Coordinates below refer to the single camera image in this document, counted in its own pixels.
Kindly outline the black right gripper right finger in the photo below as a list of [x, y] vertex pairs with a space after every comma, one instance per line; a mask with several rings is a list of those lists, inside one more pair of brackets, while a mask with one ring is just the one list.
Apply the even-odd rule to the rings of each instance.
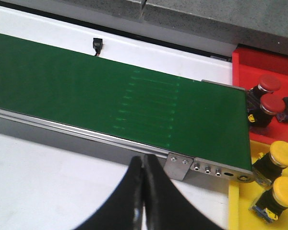
[[144, 203], [149, 230], [220, 230], [177, 189], [153, 154], [144, 157]]

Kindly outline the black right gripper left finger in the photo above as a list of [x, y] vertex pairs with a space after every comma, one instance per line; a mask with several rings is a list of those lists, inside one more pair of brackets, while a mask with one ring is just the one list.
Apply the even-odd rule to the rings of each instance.
[[77, 230], [140, 230], [143, 217], [143, 170], [139, 156], [109, 198]]

